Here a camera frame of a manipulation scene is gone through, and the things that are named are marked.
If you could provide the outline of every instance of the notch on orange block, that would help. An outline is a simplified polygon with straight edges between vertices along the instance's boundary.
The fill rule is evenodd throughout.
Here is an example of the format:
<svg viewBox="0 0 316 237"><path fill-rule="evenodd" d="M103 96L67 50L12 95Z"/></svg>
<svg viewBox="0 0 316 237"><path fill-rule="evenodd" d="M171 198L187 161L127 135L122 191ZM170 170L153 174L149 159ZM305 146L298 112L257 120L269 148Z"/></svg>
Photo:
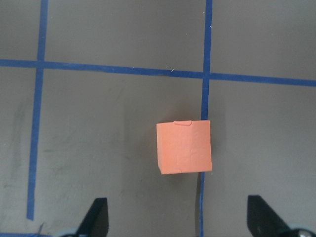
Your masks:
<svg viewBox="0 0 316 237"><path fill-rule="evenodd" d="M158 123L157 149L162 174L211 171L210 121Z"/></svg>

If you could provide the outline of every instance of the orange cube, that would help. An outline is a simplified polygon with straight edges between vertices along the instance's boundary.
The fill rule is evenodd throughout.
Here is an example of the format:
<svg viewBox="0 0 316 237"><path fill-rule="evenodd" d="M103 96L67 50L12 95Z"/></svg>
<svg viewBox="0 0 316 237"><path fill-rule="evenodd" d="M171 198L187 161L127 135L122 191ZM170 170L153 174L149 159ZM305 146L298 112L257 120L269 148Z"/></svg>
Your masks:
<svg viewBox="0 0 316 237"><path fill-rule="evenodd" d="M212 170L210 121L157 124L158 166L162 174Z"/></svg>

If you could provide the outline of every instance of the gray surface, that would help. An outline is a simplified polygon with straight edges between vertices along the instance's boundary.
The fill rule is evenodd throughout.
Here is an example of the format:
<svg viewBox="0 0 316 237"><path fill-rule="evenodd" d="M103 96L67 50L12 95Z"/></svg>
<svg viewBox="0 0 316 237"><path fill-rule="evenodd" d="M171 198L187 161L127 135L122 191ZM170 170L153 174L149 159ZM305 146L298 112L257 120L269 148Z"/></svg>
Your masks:
<svg viewBox="0 0 316 237"><path fill-rule="evenodd" d="M48 61L203 70L203 0L54 0Z"/></svg>
<svg viewBox="0 0 316 237"><path fill-rule="evenodd" d="M0 58L35 59L39 1L0 3ZM202 70L204 1L49 3L47 60ZM213 72L316 79L313 1L215 1L213 15ZM76 227L107 196L109 236L196 235L197 175L159 174L155 124L198 119L201 80L45 70L31 222L34 79L0 68L0 232ZM211 81L205 236L250 236L248 194L316 230L315 102L315 88Z"/></svg>
<svg viewBox="0 0 316 237"><path fill-rule="evenodd" d="M0 58L36 60L40 1L0 1Z"/></svg>

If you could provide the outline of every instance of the foam block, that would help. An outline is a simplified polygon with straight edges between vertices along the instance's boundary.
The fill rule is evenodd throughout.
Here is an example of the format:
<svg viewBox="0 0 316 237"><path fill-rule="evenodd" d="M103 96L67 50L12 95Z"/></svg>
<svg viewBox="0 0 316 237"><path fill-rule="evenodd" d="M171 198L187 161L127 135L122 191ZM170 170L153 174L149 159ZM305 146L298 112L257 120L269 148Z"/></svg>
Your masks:
<svg viewBox="0 0 316 237"><path fill-rule="evenodd" d="M157 149L162 174L211 171L210 121L158 123Z"/></svg>

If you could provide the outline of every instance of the orange block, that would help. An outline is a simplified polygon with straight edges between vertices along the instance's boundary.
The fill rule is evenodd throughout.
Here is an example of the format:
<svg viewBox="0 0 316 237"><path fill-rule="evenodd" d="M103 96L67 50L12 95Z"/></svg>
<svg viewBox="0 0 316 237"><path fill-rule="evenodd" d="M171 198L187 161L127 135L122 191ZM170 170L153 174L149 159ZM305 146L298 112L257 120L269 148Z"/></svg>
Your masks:
<svg viewBox="0 0 316 237"><path fill-rule="evenodd" d="M162 174L211 171L210 121L158 123L157 149Z"/></svg>

